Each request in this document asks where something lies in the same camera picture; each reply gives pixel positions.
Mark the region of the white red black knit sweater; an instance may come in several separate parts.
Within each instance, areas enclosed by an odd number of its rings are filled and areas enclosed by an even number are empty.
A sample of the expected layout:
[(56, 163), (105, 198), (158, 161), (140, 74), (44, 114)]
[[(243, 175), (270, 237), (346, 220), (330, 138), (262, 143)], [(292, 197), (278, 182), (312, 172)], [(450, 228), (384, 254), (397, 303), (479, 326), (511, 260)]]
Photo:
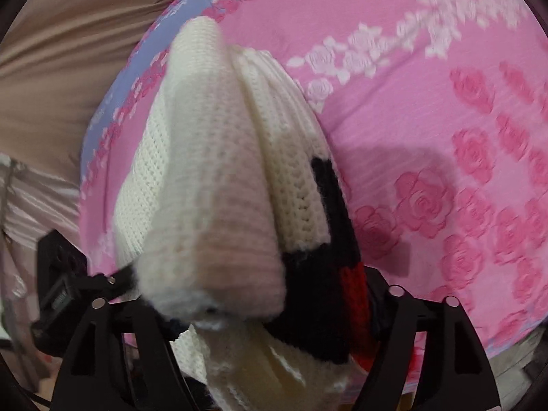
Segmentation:
[(187, 329), (181, 371), (224, 410), (334, 410), (350, 377), (343, 273), (360, 250), (316, 116), (266, 51), (207, 17), (171, 44), (114, 214), (117, 263)]

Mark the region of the silver satin fabric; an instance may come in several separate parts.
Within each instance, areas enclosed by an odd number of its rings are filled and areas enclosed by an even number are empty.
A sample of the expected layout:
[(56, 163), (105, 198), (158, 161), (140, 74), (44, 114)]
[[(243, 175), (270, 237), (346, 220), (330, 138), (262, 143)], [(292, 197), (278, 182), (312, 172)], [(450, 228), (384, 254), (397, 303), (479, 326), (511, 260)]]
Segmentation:
[(1, 156), (1, 309), (15, 346), (34, 352), (37, 243), (52, 230), (79, 244), (78, 186)]

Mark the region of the pink floral bed sheet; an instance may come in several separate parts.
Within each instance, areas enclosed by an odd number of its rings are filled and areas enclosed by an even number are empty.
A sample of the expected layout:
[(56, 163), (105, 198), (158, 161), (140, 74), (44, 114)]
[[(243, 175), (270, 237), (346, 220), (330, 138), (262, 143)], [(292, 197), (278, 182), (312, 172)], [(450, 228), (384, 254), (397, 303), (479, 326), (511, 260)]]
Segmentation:
[(547, 39), (523, 0), (173, 0), (96, 111), (82, 151), (91, 274), (116, 267), (114, 200), (164, 57), (190, 18), (269, 51), (334, 151), (365, 263), (457, 296), (489, 356), (547, 317)]

